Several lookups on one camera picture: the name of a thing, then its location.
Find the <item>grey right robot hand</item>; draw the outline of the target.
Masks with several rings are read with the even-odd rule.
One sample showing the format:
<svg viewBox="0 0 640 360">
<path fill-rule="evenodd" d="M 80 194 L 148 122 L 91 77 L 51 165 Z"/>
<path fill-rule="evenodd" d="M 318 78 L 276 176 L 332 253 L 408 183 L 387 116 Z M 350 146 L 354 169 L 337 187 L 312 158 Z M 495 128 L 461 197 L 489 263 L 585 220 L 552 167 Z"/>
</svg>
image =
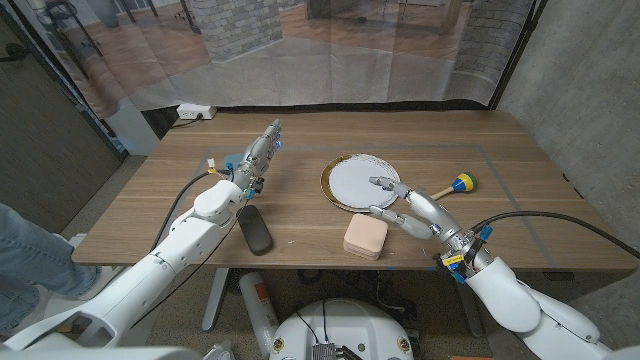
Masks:
<svg viewBox="0 0 640 360">
<path fill-rule="evenodd" d="M 370 177 L 369 182 L 404 199 L 418 218 L 385 210 L 376 205 L 370 205 L 369 211 L 398 225 L 412 237 L 432 239 L 443 244 L 447 251 L 436 258 L 452 273 L 459 273 L 463 278 L 472 277 L 494 261 L 489 252 L 482 249 L 484 241 L 479 238 L 479 231 L 464 230 L 458 221 L 431 197 L 425 197 L 402 182 L 387 177 Z"/>
</svg>

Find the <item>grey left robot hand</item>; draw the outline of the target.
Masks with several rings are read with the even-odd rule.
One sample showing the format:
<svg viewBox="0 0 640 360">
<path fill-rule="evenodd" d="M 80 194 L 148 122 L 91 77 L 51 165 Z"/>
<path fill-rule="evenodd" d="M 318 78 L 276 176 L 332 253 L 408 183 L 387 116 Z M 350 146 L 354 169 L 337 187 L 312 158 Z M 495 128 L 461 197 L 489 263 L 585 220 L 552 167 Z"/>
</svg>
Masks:
<svg viewBox="0 0 640 360">
<path fill-rule="evenodd" d="M 250 144 L 233 171 L 232 182 L 242 190 L 267 171 L 275 152 L 281 147 L 282 124 L 275 119 L 252 144 Z"/>
</svg>

